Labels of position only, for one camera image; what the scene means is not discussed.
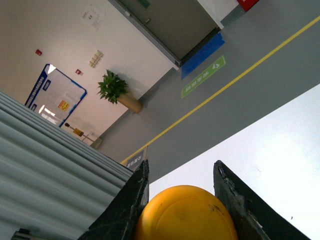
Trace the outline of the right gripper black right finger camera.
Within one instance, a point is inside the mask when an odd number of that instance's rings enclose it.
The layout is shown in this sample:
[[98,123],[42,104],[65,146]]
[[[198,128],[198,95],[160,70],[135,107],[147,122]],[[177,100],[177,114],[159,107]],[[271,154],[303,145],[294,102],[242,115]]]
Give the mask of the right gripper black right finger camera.
[[215,196],[228,210],[240,240],[308,240],[221,160],[213,166]]

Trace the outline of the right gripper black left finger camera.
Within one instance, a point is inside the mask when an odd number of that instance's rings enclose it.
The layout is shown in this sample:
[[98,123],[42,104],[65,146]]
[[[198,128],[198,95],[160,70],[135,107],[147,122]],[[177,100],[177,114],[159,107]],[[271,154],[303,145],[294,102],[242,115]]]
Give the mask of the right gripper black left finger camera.
[[79,239],[132,240],[139,217],[149,202],[149,174],[149,162],[144,160]]

